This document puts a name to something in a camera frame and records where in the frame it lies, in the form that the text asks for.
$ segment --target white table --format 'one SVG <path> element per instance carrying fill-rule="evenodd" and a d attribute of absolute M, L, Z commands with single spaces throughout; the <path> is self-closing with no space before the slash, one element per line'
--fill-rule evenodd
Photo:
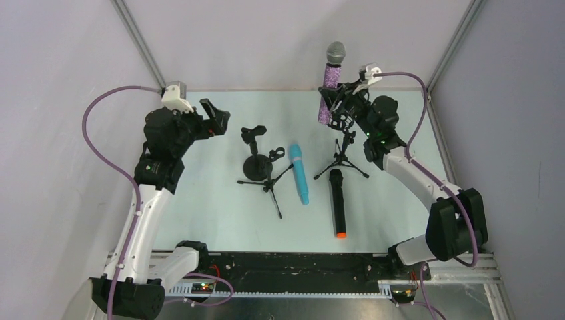
<path fill-rule="evenodd" d="M 422 110 L 418 91 L 373 91 L 372 99 L 388 95 L 398 101 L 398 134 L 408 141 Z M 317 122 L 320 95 L 316 91 L 194 92 L 187 99 L 197 105 L 209 98 L 229 111 L 227 134 L 196 141 L 187 151 L 185 171 L 161 221 L 154 249 L 172 249 L 181 240 L 201 241 L 211 251 L 287 251 L 326 253 L 380 253 L 395 243 L 425 232 L 428 213 L 420 201 L 394 177 L 367 162 L 364 135 L 347 151 L 349 159 L 370 175 L 340 169 L 344 175 L 347 238 L 334 234 L 329 175 L 313 177 L 333 161 L 334 140 L 342 134 Z M 205 113 L 201 107 L 199 113 Z M 310 204 L 302 205 L 293 172 L 275 185 L 283 219 L 277 216 L 270 193 L 260 186 L 239 185 L 247 180 L 243 161 L 249 146 L 240 128 L 264 125 L 257 137 L 259 153 L 299 143 L 304 159 Z M 413 153 L 435 173 L 445 177 L 430 121 L 426 118 L 412 145 Z M 273 177 L 290 165 L 288 156 L 273 163 Z"/>

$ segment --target silver microphone grille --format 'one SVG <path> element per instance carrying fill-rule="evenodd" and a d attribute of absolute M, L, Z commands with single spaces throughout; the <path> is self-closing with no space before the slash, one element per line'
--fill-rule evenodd
<path fill-rule="evenodd" d="M 328 63 L 340 65 L 345 58 L 345 46 L 339 41 L 332 42 L 326 51 Z"/>

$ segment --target black microphone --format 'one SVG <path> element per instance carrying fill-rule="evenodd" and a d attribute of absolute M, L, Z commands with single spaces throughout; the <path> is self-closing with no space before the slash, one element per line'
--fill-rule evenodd
<path fill-rule="evenodd" d="M 330 171 L 330 182 L 332 184 L 336 237 L 347 238 L 347 232 L 345 230 L 345 206 L 343 204 L 343 175 L 340 169 Z"/>

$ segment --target tripod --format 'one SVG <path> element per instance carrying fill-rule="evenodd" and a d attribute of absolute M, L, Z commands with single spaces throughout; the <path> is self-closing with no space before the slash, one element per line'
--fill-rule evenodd
<path fill-rule="evenodd" d="M 356 165 L 354 165 L 353 163 L 351 163 L 351 161 L 349 161 L 348 157 L 345 155 L 345 151 L 347 150 L 347 147 L 349 145 L 352 145 L 355 140 L 355 131 L 353 131 L 352 133 L 345 130 L 344 131 L 344 136 L 343 136 L 343 142 L 341 147 L 339 146 L 339 139 L 336 139 L 336 146 L 339 152 L 336 152 L 334 154 L 334 162 L 332 162 L 328 167 L 326 167 L 326 169 L 324 169 L 322 172 L 320 172 L 319 174 L 317 174 L 314 177 L 314 180 L 318 180 L 318 178 L 323 175 L 326 171 L 328 171 L 330 168 L 332 167 L 350 167 L 353 169 L 356 169 L 357 171 L 359 171 L 363 177 L 369 178 L 369 175 L 366 174 L 365 172 L 363 172 L 361 169 L 359 169 Z"/>
<path fill-rule="evenodd" d="M 276 178 L 273 179 L 271 177 L 271 173 L 273 172 L 273 162 L 284 157 L 285 152 L 283 147 L 278 147 L 275 150 L 269 151 L 268 157 L 259 154 L 255 137 L 258 135 L 264 135 L 266 132 L 267 129 L 262 125 L 258 125 L 254 129 L 241 128 L 241 137 L 243 139 L 243 142 L 250 145 L 251 148 L 251 156 L 247 158 L 243 163 L 243 174 L 245 175 L 245 177 L 252 181 L 238 180 L 237 183 L 239 183 L 240 185 L 262 185 L 264 192 L 270 191 L 271 195 L 273 196 L 273 201 L 275 202 L 275 207 L 277 208 L 277 213 L 279 214 L 279 219 L 282 219 L 283 214 L 279 209 L 279 204 L 277 203 L 277 198 L 275 197 L 274 186 L 275 183 L 277 183 L 277 181 L 288 170 L 294 167 L 294 164 L 291 163 L 290 166 Z"/>

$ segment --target blue microphone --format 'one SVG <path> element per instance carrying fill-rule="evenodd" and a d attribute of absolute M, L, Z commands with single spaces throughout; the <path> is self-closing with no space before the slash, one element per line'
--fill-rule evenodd
<path fill-rule="evenodd" d="M 308 183 L 306 183 L 306 175 L 304 174 L 304 164 L 302 163 L 302 150 L 297 144 L 290 146 L 290 160 L 294 163 L 294 178 L 296 179 L 296 186 L 302 199 L 302 204 L 307 205 L 310 203 L 308 199 Z"/>

